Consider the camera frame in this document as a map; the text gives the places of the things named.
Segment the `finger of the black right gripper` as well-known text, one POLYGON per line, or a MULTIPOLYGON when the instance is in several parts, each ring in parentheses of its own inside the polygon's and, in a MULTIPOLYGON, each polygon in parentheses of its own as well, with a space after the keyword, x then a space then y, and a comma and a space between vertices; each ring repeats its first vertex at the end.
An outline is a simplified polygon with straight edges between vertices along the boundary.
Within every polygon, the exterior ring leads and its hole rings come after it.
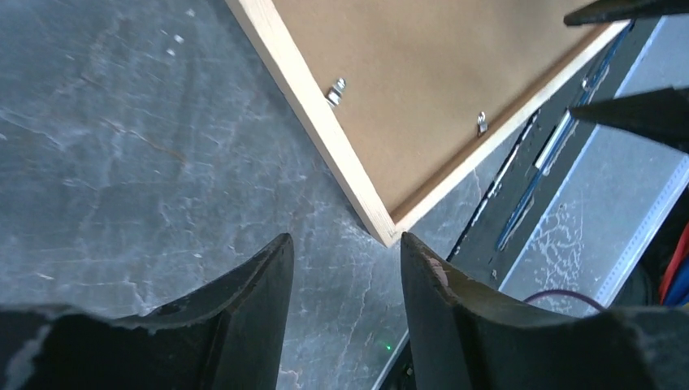
POLYGON ((617 128, 688 152, 688 88, 658 89, 571 107, 580 121, 617 128))
POLYGON ((566 26, 604 24, 688 13, 688 0, 599 0, 570 12, 566 26))

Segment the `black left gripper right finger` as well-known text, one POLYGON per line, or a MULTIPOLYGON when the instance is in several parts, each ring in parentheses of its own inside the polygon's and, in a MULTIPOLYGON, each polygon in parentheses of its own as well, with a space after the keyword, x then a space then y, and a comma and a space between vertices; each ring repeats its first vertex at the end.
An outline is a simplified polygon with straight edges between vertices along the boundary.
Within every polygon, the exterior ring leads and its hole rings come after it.
POLYGON ((401 280, 420 389, 688 386, 685 309, 554 313, 471 279, 408 232, 401 280))

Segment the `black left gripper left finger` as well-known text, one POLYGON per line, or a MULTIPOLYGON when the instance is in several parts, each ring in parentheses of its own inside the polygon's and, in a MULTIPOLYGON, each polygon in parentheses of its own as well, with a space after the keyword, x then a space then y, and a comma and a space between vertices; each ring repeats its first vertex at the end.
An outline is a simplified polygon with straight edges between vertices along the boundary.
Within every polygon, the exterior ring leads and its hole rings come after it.
POLYGON ((293 239, 146 316, 3 305, 4 389, 272 389, 293 284, 293 239))

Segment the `light wooden picture frame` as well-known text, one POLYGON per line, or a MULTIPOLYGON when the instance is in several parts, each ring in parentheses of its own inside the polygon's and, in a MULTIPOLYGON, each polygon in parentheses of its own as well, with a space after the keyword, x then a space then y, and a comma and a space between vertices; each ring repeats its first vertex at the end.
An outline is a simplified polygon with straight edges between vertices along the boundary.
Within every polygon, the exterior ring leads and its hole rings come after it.
POLYGON ((275 7, 278 1, 231 1, 229 8, 287 98, 319 153, 335 175, 368 232, 391 246, 494 149, 542 106, 567 80, 601 52, 629 24, 628 20, 585 26, 589 33, 558 59, 540 80, 513 100, 488 130, 450 158, 394 213, 387 211, 370 177, 319 88, 275 7))

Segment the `brown backing board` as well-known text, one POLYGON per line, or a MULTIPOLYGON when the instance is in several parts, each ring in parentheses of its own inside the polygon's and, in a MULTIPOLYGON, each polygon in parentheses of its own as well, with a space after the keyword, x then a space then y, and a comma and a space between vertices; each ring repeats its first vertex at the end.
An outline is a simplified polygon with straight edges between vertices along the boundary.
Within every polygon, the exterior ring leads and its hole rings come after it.
POLYGON ((278 1, 319 88, 346 83, 334 110, 394 213, 567 54, 579 0, 278 1))

